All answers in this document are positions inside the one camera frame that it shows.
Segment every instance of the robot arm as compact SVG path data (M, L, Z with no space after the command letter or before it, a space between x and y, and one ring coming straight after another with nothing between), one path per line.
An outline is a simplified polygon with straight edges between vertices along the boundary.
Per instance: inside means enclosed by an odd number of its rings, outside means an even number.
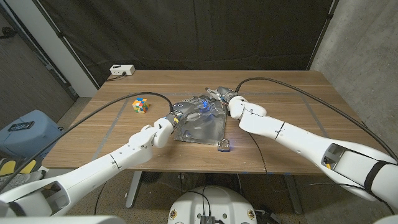
M378 197L398 207L397 161L387 154L362 144L323 138L266 116L263 107L249 103L233 90L207 90L212 97L228 104L231 117L241 120L239 127L243 130L281 143L311 161L336 183L366 189L342 186L362 198Z
M153 127L143 127L119 149L67 174L31 182L1 194L0 202L8 207L6 217L64 215L82 197L122 170L147 162L152 158L152 146L164 147L181 117L193 109L190 103L178 105L174 106L173 113L158 119Z

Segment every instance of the dark backdrop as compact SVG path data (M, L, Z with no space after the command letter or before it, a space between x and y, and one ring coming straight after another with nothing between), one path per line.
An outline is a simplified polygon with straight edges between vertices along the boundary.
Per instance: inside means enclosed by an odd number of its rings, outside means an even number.
M136 69L305 70L332 0L41 0L102 85Z

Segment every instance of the white power strip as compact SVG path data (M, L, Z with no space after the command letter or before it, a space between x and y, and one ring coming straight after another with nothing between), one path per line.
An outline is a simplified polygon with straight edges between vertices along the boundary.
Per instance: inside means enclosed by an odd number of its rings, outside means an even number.
M126 75L132 75L136 68L134 68L134 65L112 65L109 70L112 75L123 75L123 72L126 72Z

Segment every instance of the transparent plastic package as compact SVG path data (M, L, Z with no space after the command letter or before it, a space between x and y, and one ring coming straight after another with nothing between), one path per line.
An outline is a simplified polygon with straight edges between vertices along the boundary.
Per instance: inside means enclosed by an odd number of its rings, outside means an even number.
M195 109L178 122L174 140L217 146L224 138L226 121L226 111L220 100L202 95L183 102L192 103Z

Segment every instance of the concrete wall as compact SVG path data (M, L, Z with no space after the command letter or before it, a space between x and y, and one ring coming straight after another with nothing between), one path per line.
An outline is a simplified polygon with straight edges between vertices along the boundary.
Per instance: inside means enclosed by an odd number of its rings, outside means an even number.
M398 1L340 0L311 70L398 153Z

